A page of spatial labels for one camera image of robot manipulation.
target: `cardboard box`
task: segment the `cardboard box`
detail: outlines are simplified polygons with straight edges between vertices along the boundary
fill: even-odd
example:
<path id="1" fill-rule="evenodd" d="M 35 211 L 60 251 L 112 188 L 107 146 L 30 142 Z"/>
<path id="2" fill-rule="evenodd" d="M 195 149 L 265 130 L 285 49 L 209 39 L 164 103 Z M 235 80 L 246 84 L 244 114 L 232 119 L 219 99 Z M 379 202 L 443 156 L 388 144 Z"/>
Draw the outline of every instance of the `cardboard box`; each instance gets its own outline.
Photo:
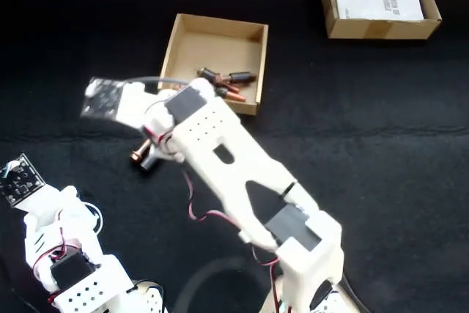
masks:
<path id="1" fill-rule="evenodd" d="M 435 0 L 420 0 L 422 21 L 339 18 L 336 0 L 322 0 L 329 38 L 425 40 L 441 23 Z"/>
<path id="2" fill-rule="evenodd" d="M 226 100 L 240 114 L 256 115 L 261 103 L 268 26 L 260 23 L 177 14 L 161 77 L 192 80 L 207 67 L 228 74 L 251 71 L 255 82 L 240 86 L 246 102 Z M 167 88 L 170 84 L 160 84 Z"/>

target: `cylindrical object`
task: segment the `cylindrical object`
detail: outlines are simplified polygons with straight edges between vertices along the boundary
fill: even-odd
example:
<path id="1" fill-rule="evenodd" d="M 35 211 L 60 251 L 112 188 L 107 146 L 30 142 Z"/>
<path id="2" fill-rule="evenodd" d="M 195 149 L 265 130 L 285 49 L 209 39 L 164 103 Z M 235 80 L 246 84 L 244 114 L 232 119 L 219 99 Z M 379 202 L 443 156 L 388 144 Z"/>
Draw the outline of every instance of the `cylindrical object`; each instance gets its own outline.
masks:
<path id="1" fill-rule="evenodd" d="M 206 78 L 211 84 L 216 82 L 217 73 L 214 73 L 212 70 L 207 69 L 206 67 L 200 67 L 197 70 L 197 76 Z"/>
<path id="2" fill-rule="evenodd" d="M 240 89 L 237 88 L 236 86 L 233 86 L 232 84 L 228 84 L 226 82 L 222 82 L 219 84 L 220 86 L 223 86 L 223 87 L 226 87 L 230 92 L 233 92 L 233 93 L 239 93 L 240 92 Z"/>
<path id="3" fill-rule="evenodd" d="M 249 71 L 243 71 L 241 73 L 230 73 L 229 77 L 231 78 L 230 84 L 249 84 L 256 80 L 256 75 L 250 73 Z"/>
<path id="4" fill-rule="evenodd" d="M 140 161 L 143 159 L 144 154 L 148 151 L 150 146 L 152 145 L 152 142 L 147 139 L 137 150 L 132 151 L 130 154 L 130 159 L 132 159 L 133 162 L 135 163 L 140 163 Z"/>
<path id="5" fill-rule="evenodd" d="M 140 163 L 140 166 L 143 170 L 149 171 L 155 163 L 158 161 L 159 157 L 155 153 L 149 153 L 147 157 Z"/>
<path id="6" fill-rule="evenodd" d="M 215 93 L 222 98 L 228 98 L 231 100 L 236 100 L 238 102 L 246 102 L 246 97 L 244 95 L 239 95 L 237 93 L 230 92 L 226 87 L 215 88 Z"/>

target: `screw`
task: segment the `screw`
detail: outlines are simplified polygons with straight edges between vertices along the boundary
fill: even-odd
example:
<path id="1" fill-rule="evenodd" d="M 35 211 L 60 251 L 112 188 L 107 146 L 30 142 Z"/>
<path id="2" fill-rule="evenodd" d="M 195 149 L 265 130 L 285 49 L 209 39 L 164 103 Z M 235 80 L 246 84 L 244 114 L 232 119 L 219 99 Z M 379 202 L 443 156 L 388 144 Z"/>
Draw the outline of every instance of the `screw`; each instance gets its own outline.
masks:
<path id="1" fill-rule="evenodd" d="M 143 159 L 143 154 L 145 154 L 145 152 L 150 148 L 151 145 L 152 145 L 152 142 L 149 139 L 147 139 L 140 146 L 140 148 L 138 148 L 137 150 L 132 151 L 132 153 L 130 154 L 130 159 L 134 163 L 140 163 L 141 160 Z"/>

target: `black table surface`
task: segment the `black table surface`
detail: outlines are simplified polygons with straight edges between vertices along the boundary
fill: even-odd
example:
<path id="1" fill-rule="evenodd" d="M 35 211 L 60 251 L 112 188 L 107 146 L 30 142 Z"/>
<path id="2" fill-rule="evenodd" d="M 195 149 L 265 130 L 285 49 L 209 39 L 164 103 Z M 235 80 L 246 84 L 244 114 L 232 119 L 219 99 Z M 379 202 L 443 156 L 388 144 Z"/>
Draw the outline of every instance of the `black table surface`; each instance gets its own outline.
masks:
<path id="1" fill-rule="evenodd" d="M 0 160 L 24 151 L 48 183 L 99 205 L 104 252 L 163 284 L 169 307 L 200 267 L 238 256 L 252 266 L 212 277 L 190 312 L 257 312 L 267 269 L 236 231 L 188 220 L 178 166 L 145 177 L 128 160 L 137 132 L 79 112 L 91 76 L 159 73 L 178 12 L 268 23 L 262 105 L 243 123 L 341 223 L 357 293 L 374 312 L 465 312 L 469 0 L 436 1 L 443 24 L 429 41 L 374 42 L 329 40 L 320 0 L 0 0 Z M 197 211 L 220 207 L 194 183 Z M 23 214 L 5 203 L 12 283 L 49 312 L 24 264 Z M 2 311 L 30 312 L 4 273 L 0 300 Z"/>

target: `robotic arm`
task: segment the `robotic arm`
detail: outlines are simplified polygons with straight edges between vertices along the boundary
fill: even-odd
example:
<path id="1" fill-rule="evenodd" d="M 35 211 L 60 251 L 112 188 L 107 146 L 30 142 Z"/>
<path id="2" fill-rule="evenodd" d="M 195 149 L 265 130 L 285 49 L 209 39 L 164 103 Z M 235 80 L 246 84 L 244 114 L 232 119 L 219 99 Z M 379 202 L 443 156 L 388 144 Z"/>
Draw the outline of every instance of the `robotic arm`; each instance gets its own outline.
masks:
<path id="1" fill-rule="evenodd" d="M 27 212 L 26 262 L 53 306 L 63 313 L 162 312 L 158 287 L 136 287 L 119 260 L 103 254 L 95 232 L 96 214 L 100 229 L 103 217 L 74 187 L 48 185 L 24 154 L 0 173 L 0 195 Z"/>
<path id="2" fill-rule="evenodd" d="M 138 128 L 152 141 L 151 158 L 193 167 L 221 200 L 242 241 L 278 257 L 284 272 L 280 299 L 293 312 L 310 312 L 317 290 L 339 283 L 344 263 L 340 224 L 256 143 L 208 81 L 197 78 L 179 92 L 163 89 L 155 96 L 142 83 L 94 78 L 85 95 L 84 116 Z M 284 200 L 264 224 L 254 215 L 248 181 Z"/>

